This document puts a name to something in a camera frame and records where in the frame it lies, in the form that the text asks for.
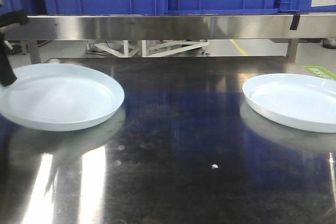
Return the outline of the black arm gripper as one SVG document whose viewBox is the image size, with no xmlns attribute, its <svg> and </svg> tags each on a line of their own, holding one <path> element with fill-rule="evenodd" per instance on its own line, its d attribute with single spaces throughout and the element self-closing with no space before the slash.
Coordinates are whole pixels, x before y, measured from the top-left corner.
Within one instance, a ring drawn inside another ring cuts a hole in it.
<svg viewBox="0 0 336 224">
<path fill-rule="evenodd" d="M 24 9 L 7 12 L 1 14 L 1 31 L 6 31 L 16 26 L 25 25 L 28 22 L 29 19 Z M 17 77 L 14 74 L 9 62 L 6 48 L 7 46 L 5 45 L 5 35 L 1 33 L 1 85 L 3 87 L 7 87 L 17 80 Z"/>
</svg>

